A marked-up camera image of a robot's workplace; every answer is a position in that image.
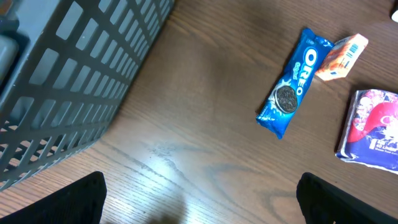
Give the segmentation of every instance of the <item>orange and white packet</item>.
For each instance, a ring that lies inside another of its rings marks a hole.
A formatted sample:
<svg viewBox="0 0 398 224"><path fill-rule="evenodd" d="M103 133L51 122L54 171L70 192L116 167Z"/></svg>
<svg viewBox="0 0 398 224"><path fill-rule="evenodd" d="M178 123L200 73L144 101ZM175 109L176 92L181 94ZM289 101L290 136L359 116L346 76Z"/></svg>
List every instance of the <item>orange and white packet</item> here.
<svg viewBox="0 0 398 224"><path fill-rule="evenodd" d="M315 75L324 81L346 77L368 42L367 38L361 34L339 40Z"/></svg>

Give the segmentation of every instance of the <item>wood grain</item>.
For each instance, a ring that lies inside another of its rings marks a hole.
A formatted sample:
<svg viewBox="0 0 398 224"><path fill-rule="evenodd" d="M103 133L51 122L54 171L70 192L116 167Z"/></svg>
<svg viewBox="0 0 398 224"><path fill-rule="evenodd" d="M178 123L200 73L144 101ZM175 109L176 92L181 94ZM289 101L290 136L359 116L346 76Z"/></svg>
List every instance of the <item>wood grain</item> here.
<svg viewBox="0 0 398 224"><path fill-rule="evenodd" d="M334 156L350 94L398 91L392 4L178 1L107 134L0 193L0 216L100 170L103 223L304 223L304 172L398 217L398 176ZM313 80L279 141L256 110L303 27L332 41L360 33L369 45L348 78Z"/></svg>

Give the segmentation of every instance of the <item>purple package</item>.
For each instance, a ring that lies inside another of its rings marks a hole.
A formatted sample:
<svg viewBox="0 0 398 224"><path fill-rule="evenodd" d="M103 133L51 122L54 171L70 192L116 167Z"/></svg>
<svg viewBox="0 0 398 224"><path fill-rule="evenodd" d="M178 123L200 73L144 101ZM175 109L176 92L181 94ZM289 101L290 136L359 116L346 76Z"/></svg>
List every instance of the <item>purple package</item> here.
<svg viewBox="0 0 398 224"><path fill-rule="evenodd" d="M357 91L336 156L345 162L398 174L398 95Z"/></svg>

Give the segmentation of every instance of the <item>oreo package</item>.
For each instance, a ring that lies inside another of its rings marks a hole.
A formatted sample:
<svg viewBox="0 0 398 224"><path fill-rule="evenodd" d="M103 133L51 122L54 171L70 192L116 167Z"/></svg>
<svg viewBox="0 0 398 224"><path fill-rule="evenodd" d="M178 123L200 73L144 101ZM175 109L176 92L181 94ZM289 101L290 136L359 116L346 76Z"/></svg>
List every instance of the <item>oreo package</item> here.
<svg viewBox="0 0 398 224"><path fill-rule="evenodd" d="M314 73L332 49L333 43L315 35L310 29L302 31L292 58L284 69L257 122L282 139L290 120L299 108Z"/></svg>
<svg viewBox="0 0 398 224"><path fill-rule="evenodd" d="M357 91L351 99L336 156L398 174L398 95Z"/></svg>

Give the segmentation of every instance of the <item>blue oreo wrapper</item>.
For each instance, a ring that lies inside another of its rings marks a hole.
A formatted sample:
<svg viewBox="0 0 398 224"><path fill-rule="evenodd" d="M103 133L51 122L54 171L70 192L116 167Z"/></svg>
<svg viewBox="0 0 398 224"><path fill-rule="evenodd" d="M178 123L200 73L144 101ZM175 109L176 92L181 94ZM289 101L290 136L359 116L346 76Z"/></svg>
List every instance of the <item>blue oreo wrapper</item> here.
<svg viewBox="0 0 398 224"><path fill-rule="evenodd" d="M306 28L266 104L257 116L257 122L282 139L285 130L299 108L312 78L327 56L333 43L315 35Z"/></svg>

